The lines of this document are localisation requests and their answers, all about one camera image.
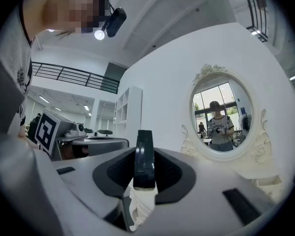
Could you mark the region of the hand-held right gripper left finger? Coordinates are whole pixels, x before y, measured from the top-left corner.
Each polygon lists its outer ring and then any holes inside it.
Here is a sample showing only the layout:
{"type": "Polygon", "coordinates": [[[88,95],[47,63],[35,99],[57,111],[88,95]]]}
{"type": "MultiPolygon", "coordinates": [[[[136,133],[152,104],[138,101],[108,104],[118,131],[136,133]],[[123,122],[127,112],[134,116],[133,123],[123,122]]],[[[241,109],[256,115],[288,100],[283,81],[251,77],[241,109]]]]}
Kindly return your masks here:
{"type": "Polygon", "coordinates": [[[133,178],[135,148],[80,159],[53,162],[58,170],[74,171],[60,175],[74,195],[100,218],[118,218],[123,213],[123,195],[133,178]]]}

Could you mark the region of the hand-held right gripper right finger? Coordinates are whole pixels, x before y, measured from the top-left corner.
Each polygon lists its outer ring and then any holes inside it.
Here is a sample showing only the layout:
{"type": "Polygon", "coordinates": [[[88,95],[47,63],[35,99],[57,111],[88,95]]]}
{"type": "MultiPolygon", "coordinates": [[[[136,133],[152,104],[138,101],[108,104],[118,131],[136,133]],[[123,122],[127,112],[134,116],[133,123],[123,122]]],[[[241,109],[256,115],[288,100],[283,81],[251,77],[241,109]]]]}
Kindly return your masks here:
{"type": "Polygon", "coordinates": [[[143,230],[258,230],[275,206],[234,170],[171,150],[155,149],[155,179],[143,230]]]}

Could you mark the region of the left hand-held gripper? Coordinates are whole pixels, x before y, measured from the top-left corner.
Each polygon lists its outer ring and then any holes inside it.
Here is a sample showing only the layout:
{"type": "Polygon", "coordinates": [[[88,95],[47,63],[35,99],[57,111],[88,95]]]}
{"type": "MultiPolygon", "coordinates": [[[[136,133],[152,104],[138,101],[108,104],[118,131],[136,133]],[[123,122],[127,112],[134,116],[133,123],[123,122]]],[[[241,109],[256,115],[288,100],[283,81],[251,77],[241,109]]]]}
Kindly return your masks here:
{"type": "Polygon", "coordinates": [[[129,141],[124,138],[91,137],[86,138],[82,123],[70,121],[49,110],[44,110],[38,123],[35,140],[53,161],[64,159],[61,145],[70,143],[73,148],[87,148],[89,156],[101,155],[129,147],[129,141]]]}

